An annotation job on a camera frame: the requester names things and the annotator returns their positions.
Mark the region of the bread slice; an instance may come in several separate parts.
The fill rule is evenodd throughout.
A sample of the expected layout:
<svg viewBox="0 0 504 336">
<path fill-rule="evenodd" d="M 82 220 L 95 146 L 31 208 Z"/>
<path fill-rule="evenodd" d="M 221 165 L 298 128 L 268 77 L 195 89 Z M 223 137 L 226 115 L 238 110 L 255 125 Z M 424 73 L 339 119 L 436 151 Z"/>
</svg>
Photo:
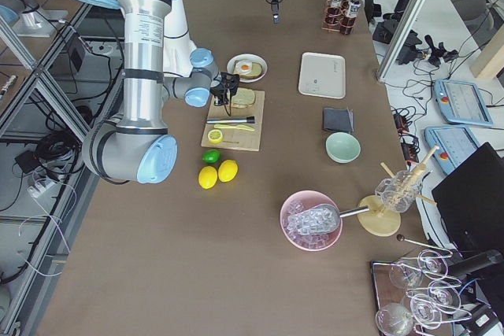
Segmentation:
<svg viewBox="0 0 504 336">
<path fill-rule="evenodd" d="M 251 89 L 238 88 L 231 98 L 231 107 L 235 109 L 250 108 L 254 105 L 256 94 Z"/>
<path fill-rule="evenodd" d="M 252 71 L 248 74 L 239 74 L 236 70 L 236 64 L 238 63 L 239 61 L 236 61 L 235 62 L 235 66 L 234 66 L 234 69 L 233 69 L 233 73 L 238 75 L 240 79 L 244 79 L 244 80 L 252 80 L 252 79 L 257 79 L 259 78 L 262 73 L 263 73 L 263 68 L 261 66 L 261 64 L 255 62 L 255 61 L 251 61 L 253 63 L 253 68 L 252 68 Z"/>
</svg>

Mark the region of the wine glass rack tray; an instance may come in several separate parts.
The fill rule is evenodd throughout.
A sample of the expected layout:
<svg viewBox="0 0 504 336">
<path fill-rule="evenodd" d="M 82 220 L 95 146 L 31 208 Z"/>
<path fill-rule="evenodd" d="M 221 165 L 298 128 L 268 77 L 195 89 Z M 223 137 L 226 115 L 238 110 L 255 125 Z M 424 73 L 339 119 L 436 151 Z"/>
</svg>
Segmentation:
<svg viewBox="0 0 504 336">
<path fill-rule="evenodd" d="M 375 324 L 382 335 L 431 335 L 442 326 L 471 319 L 449 274 L 448 249 L 429 247 L 416 256 L 370 263 Z"/>
</svg>

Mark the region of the fried egg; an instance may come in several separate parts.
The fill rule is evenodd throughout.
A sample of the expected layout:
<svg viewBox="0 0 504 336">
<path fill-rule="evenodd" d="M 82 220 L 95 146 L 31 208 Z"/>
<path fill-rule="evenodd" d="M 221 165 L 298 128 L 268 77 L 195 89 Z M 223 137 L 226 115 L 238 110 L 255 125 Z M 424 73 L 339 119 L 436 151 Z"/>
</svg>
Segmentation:
<svg viewBox="0 0 504 336">
<path fill-rule="evenodd" d="M 239 61 L 235 68 L 239 74 L 248 74 L 252 71 L 253 63 L 251 61 Z"/>
</svg>

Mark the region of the white round plate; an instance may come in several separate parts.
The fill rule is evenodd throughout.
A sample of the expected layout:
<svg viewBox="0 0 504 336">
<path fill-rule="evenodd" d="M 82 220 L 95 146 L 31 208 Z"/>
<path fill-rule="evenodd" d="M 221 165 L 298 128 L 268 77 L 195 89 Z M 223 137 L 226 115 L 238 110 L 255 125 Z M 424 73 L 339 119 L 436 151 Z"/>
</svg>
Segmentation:
<svg viewBox="0 0 504 336">
<path fill-rule="evenodd" d="M 237 74 L 242 83 L 253 83 L 262 79 L 267 70 L 266 61 L 256 54 L 238 54 L 227 63 L 227 71 Z"/>
</svg>

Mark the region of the black metal muddler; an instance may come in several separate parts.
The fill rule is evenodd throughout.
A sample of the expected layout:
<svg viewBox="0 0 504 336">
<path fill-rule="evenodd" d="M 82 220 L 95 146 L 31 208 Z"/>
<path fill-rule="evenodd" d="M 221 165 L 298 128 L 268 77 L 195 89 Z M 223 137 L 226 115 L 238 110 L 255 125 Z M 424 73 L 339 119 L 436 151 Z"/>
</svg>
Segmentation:
<svg viewBox="0 0 504 336">
<path fill-rule="evenodd" d="M 254 116 L 207 119 L 207 124 L 254 124 Z"/>
</svg>

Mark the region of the yellow plastic knife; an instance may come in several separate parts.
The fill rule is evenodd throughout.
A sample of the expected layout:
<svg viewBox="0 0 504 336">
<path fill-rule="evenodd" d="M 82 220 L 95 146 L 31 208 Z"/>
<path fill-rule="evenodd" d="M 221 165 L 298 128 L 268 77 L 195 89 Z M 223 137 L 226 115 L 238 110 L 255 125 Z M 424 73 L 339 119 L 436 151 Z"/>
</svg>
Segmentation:
<svg viewBox="0 0 504 336">
<path fill-rule="evenodd" d="M 221 130 L 255 131 L 254 127 L 246 124 L 214 124 L 213 127 Z"/>
</svg>

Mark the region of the bamboo cutting board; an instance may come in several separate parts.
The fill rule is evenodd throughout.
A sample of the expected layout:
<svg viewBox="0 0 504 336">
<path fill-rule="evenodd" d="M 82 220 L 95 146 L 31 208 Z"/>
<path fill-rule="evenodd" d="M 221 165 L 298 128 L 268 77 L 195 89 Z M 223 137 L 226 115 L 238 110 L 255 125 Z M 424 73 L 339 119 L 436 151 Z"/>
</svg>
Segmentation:
<svg viewBox="0 0 504 336">
<path fill-rule="evenodd" d="M 231 107 L 232 115 L 229 116 L 224 106 L 215 106 L 212 102 L 209 106 L 209 112 L 207 115 L 208 119 L 228 119 L 231 118 L 246 118 L 248 116 L 253 116 L 255 119 L 254 124 L 248 124 L 252 127 L 253 131 L 244 131 L 238 129 L 224 129 L 223 140 L 219 143 L 211 143 L 208 140 L 208 133 L 214 128 L 212 124 L 205 124 L 201 137 L 201 147 L 208 148 L 220 148 L 220 149 L 230 149 L 230 150 L 242 150 L 242 151 L 254 151 L 260 150 L 261 145 L 261 128 L 262 128 L 262 118 L 263 109 L 265 102 L 265 92 L 260 90 L 255 90 L 255 101 L 253 105 L 247 108 L 236 108 Z"/>
</svg>

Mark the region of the yellow lemon back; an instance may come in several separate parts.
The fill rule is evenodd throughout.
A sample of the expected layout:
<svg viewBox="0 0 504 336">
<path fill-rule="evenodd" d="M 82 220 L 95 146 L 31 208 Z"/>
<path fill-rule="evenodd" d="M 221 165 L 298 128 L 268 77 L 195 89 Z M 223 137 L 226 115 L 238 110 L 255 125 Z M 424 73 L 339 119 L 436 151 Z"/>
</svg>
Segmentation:
<svg viewBox="0 0 504 336">
<path fill-rule="evenodd" d="M 220 164 L 217 170 L 218 179 L 222 183 L 230 182 L 236 177 L 238 170 L 239 166 L 236 161 L 225 160 Z"/>
</svg>

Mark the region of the yellow lemon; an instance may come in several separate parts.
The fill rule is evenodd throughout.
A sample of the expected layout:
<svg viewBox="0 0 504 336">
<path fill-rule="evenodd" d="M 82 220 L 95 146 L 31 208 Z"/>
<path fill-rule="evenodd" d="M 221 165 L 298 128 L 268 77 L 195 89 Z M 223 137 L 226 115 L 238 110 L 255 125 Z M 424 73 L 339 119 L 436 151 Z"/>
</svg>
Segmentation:
<svg viewBox="0 0 504 336">
<path fill-rule="evenodd" d="M 218 179 L 222 183 L 230 182 L 236 177 L 238 170 L 239 166 L 236 161 L 225 160 L 220 164 L 217 170 Z"/>
<path fill-rule="evenodd" d="M 215 186 L 218 174 L 215 167 L 206 165 L 198 174 L 198 184 L 202 189 L 209 190 Z"/>
</svg>

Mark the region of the yellow lemon front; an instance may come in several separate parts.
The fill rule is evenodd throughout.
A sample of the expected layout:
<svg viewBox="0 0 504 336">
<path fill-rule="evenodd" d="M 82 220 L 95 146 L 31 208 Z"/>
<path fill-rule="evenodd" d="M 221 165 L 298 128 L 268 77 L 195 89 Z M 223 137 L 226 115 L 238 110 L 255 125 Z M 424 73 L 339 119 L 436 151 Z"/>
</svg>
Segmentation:
<svg viewBox="0 0 504 336">
<path fill-rule="evenodd" d="M 215 186 L 218 174 L 215 167 L 206 165 L 198 174 L 198 184 L 202 189 L 209 190 Z"/>
</svg>

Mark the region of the pink bowl of ice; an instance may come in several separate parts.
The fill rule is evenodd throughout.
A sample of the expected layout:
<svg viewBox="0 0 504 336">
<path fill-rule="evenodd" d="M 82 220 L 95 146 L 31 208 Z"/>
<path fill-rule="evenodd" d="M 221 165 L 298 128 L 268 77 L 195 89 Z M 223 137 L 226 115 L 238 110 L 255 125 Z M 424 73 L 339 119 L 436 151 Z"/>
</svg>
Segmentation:
<svg viewBox="0 0 504 336">
<path fill-rule="evenodd" d="M 282 205 L 280 210 L 280 226 L 287 239 L 300 249 L 307 251 L 327 249 L 333 246 L 341 235 L 343 230 L 342 220 L 339 227 L 328 234 L 300 235 L 287 229 L 287 218 L 289 215 L 311 209 L 319 204 L 330 204 L 335 206 L 331 198 L 314 190 L 302 190 L 292 194 Z"/>
</svg>

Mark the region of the metal ice scoop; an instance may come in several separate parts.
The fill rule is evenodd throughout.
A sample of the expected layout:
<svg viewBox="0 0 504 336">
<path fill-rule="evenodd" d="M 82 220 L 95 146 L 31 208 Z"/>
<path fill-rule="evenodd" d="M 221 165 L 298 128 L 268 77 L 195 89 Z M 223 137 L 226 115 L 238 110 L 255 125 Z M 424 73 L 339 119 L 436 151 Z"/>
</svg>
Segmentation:
<svg viewBox="0 0 504 336">
<path fill-rule="evenodd" d="M 368 212 L 368 206 L 340 212 L 334 205 L 319 204 L 287 218 L 287 229 L 300 235 L 328 234 L 335 231 L 343 217 Z"/>
</svg>

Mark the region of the teach pendant near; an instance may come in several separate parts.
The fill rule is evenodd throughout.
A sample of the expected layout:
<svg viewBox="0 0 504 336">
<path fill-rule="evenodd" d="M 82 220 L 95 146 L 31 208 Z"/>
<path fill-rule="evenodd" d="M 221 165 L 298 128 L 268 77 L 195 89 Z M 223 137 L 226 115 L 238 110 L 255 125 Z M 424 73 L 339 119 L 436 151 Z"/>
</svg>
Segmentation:
<svg viewBox="0 0 504 336">
<path fill-rule="evenodd" d="M 480 147 L 466 125 L 426 127 L 424 138 L 430 148 L 439 147 L 434 158 L 446 175 L 453 172 Z"/>
</svg>

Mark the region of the black monitor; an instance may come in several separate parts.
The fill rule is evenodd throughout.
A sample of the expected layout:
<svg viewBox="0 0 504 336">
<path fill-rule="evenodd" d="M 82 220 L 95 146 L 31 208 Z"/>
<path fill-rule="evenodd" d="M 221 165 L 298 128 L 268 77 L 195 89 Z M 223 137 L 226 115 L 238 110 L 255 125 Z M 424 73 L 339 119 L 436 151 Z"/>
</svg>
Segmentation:
<svg viewBox="0 0 504 336">
<path fill-rule="evenodd" d="M 485 142 L 433 190 L 449 239 L 464 251 L 503 251 L 503 158 Z"/>
</svg>

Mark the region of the aluminium frame post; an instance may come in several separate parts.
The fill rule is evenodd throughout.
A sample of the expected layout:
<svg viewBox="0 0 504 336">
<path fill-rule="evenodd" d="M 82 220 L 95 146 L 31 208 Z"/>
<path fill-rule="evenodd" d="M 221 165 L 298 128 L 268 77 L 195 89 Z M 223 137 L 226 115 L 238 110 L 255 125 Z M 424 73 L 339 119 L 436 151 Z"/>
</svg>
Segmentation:
<svg viewBox="0 0 504 336">
<path fill-rule="evenodd" d="M 384 59 L 381 61 L 380 67 L 377 70 L 376 78 L 379 83 L 383 83 L 385 81 L 387 73 L 395 63 L 395 60 L 397 59 L 399 52 L 403 47 L 424 2 L 425 0 L 409 0 L 405 12 L 401 20 L 399 21 L 398 27 L 391 39 Z"/>
</svg>

